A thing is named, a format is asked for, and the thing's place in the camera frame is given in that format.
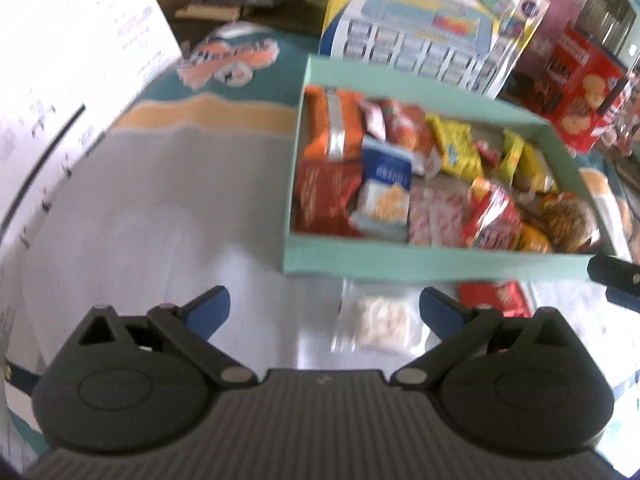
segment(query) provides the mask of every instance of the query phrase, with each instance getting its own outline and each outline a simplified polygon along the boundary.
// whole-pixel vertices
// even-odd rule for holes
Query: mint green box
[[[614,254],[606,228],[587,187],[556,131],[544,119],[513,105],[491,101],[428,78],[386,67],[309,57],[305,85],[347,88],[369,96],[388,96],[470,123],[510,128],[545,154],[561,190],[572,191],[594,209],[604,239],[600,251]],[[425,248],[377,240],[299,234],[290,229],[295,211],[292,190],[298,157],[308,143],[303,95],[287,200],[283,272],[328,274],[355,280],[429,282],[463,280],[584,280],[589,255],[530,254],[477,249]]]

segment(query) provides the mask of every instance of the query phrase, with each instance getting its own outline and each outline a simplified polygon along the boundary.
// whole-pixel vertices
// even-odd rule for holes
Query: red snack bag
[[[360,102],[360,109],[364,114],[365,129],[380,142],[386,141],[385,117],[382,108],[377,103],[364,99]]]
[[[386,140],[414,153],[415,174],[426,178],[436,175],[442,166],[442,158],[422,107],[393,99],[378,104],[385,118]]]
[[[476,178],[470,193],[472,215],[462,229],[465,247],[514,250],[522,232],[522,217],[508,193],[493,182]]]
[[[460,303],[467,308],[487,304],[504,317],[531,317],[529,304],[518,282],[495,285],[489,282],[463,282],[458,285]]]
[[[295,230],[342,237],[361,237],[352,227],[347,206],[362,182],[359,162],[301,160],[293,189],[300,205]]]

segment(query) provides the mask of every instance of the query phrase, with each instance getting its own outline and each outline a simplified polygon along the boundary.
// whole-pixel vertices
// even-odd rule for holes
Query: ribbed black surface
[[[58,450],[28,476],[38,480],[622,478],[595,453],[524,462],[478,449],[440,420],[425,395],[392,388],[378,372],[290,370],[273,371],[257,388],[222,395],[202,425],[170,446],[121,459]]]

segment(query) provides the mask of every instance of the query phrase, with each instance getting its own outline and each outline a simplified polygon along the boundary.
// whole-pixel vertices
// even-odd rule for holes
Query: pink snack package
[[[428,247],[461,247],[465,196],[412,186],[409,202],[409,243]]]

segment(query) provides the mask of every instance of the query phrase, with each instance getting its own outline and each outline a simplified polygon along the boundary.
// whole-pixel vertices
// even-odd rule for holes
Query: orange snack bag
[[[307,160],[359,160],[362,152],[364,96],[350,90],[309,85],[305,88],[311,142],[302,155]]]

